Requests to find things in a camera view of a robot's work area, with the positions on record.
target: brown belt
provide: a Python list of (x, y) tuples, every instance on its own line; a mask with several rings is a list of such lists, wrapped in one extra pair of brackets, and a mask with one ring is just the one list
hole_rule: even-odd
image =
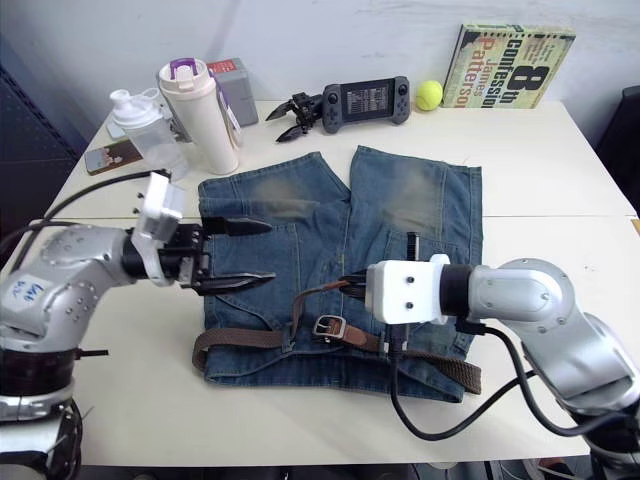
[[(332, 282), (318, 288), (305, 290), (298, 294), (293, 302), (290, 332), (282, 330), (250, 330), (245, 328), (211, 328), (203, 332), (198, 336), (193, 346), (193, 365), (198, 370), (204, 371), (207, 351), (209, 348), (216, 346), (233, 345), (264, 349), (282, 348), (286, 339), (291, 342), (295, 339), (300, 318), (304, 311), (304, 300), (308, 295), (333, 290), (346, 285), (348, 285), (347, 281)], [(384, 349), (384, 344), (380, 342), (380, 338), (349, 325), (344, 318), (335, 315), (323, 315), (319, 317), (313, 328), (313, 334), (324, 338), (327, 342), (337, 341), (366, 352), (379, 353)], [(475, 365), (457, 358), (444, 357), (420, 350), (405, 350), (403, 354), (407, 357), (426, 360), (441, 373), (460, 383), (470, 393), (479, 394), (481, 391), (481, 370)]]

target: clear plastic bottle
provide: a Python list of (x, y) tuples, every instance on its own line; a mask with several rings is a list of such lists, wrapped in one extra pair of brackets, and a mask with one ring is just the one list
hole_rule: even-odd
[(174, 180), (184, 177), (189, 164), (162, 116), (157, 99), (160, 92), (149, 88), (139, 95), (127, 90), (111, 92), (113, 121), (127, 134), (151, 168), (168, 169)]

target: book cover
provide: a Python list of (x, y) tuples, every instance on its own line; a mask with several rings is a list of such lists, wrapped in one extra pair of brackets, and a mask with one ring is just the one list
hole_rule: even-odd
[(535, 107), (575, 38), (563, 27), (462, 25), (443, 106)]

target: gray box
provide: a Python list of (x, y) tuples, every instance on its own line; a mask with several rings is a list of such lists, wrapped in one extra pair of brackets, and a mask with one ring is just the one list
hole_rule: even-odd
[(227, 102), (231, 106), (240, 126), (258, 122), (258, 112), (251, 93), (249, 75), (239, 58), (207, 63), (216, 81), (222, 87)]

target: white wall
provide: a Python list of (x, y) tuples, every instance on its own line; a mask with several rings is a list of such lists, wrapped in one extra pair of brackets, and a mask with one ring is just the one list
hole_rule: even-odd
[(141, 91), (168, 60), (239, 56), (257, 99), (404, 74), (444, 81), (462, 22), (577, 31), (547, 91), (597, 142), (640, 84), (638, 0), (0, 0), (0, 32), (86, 137), (116, 88)]

